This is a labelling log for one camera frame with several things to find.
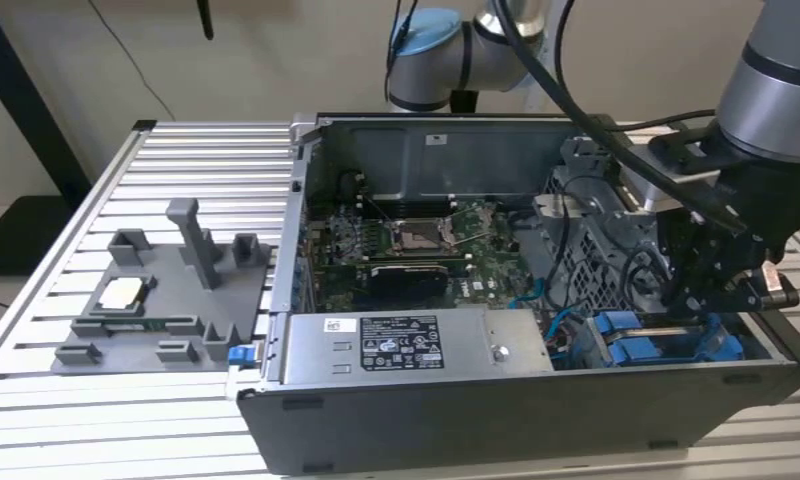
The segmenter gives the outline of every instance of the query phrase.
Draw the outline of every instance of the blue cable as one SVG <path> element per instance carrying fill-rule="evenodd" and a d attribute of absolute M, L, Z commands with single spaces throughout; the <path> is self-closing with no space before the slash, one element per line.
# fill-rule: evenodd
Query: blue cable
<path fill-rule="evenodd" d="M 551 340 L 551 337 L 555 336 L 558 332 L 558 327 L 560 326 L 560 322 L 566 318 L 566 316 L 572 311 L 572 308 L 564 308 L 558 315 L 555 315 L 555 319 L 551 321 L 551 327 L 548 328 L 548 333 L 546 334 L 546 340 Z"/>
<path fill-rule="evenodd" d="M 542 278 L 538 278 L 536 280 L 534 280 L 534 293 L 531 295 L 520 295 L 518 296 L 507 305 L 507 308 L 510 308 L 511 310 L 515 310 L 516 308 L 519 308 L 519 302 L 528 302 L 531 300 L 536 300 L 538 298 L 540 298 L 543 296 L 543 293 L 546 292 L 546 284 L 543 282 Z"/>

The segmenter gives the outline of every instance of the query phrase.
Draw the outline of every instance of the green circuit board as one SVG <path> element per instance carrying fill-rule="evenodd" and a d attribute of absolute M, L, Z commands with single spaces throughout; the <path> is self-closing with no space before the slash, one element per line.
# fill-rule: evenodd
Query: green circuit board
<path fill-rule="evenodd" d="M 358 219 L 343 215 L 312 225 L 312 268 L 319 312 L 507 308 L 532 290 L 532 279 L 507 216 L 484 201 L 459 202 L 439 218 Z M 443 268 L 444 294 L 407 301 L 368 300 L 372 269 Z"/>

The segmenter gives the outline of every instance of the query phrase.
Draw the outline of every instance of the motherboard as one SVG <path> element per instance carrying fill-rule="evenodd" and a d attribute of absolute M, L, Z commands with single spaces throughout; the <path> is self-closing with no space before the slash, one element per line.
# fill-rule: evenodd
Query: motherboard
<path fill-rule="evenodd" d="M 400 217 L 391 205 L 371 202 L 342 205 L 310 223 L 318 312 L 503 309 L 532 290 L 499 203 L 451 202 L 446 210 Z"/>

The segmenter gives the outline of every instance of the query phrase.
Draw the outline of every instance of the power supply label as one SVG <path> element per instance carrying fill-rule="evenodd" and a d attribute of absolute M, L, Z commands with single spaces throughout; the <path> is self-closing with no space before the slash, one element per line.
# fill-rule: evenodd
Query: power supply label
<path fill-rule="evenodd" d="M 368 372 L 444 368 L 435 315 L 362 318 L 362 368 Z"/>

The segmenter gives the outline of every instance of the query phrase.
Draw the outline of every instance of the aluminum extrusion table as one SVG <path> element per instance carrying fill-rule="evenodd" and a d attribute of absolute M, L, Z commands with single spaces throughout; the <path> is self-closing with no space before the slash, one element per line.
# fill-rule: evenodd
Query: aluminum extrusion table
<path fill-rule="evenodd" d="M 60 377 L 49 368 L 109 263 L 112 233 L 143 228 L 152 243 L 179 241 L 164 215 L 171 198 L 200 199 L 199 220 L 219 242 L 247 231 L 278 243 L 290 148 L 284 123 L 159 123 L 131 134 L 0 322 L 0 478 L 276 478 L 226 397 L 226 372 Z M 781 270 L 800 289 L 800 235 L 789 250 Z M 786 314 L 800 331 L 800 306 Z M 258 332 L 266 328 L 262 315 Z M 739 413 L 687 451 L 371 475 L 351 477 L 800 478 L 800 390 Z"/>

